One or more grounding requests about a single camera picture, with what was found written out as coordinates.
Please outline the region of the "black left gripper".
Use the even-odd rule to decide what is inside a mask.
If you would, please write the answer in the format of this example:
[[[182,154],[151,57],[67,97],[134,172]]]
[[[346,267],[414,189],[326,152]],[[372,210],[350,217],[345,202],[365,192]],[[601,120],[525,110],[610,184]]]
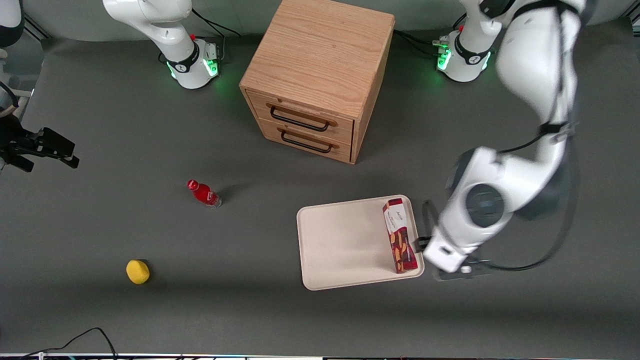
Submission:
[[[431,241],[430,236],[419,236],[412,243],[414,252],[423,252]],[[433,276],[437,281],[471,280],[492,275],[494,270],[486,266],[486,260],[433,260]]]

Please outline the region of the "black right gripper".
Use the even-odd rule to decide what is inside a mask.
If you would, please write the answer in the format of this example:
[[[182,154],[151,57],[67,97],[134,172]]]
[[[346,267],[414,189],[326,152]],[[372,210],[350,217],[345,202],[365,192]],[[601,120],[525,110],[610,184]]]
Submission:
[[[38,146],[52,151],[51,158],[55,158],[72,169],[77,169],[80,159],[73,155],[75,143],[48,127],[43,127],[37,135],[25,130],[20,121],[13,114],[8,114],[0,119],[0,155],[1,168],[13,166],[25,173],[30,173],[34,168],[34,162],[23,155],[34,155]]]

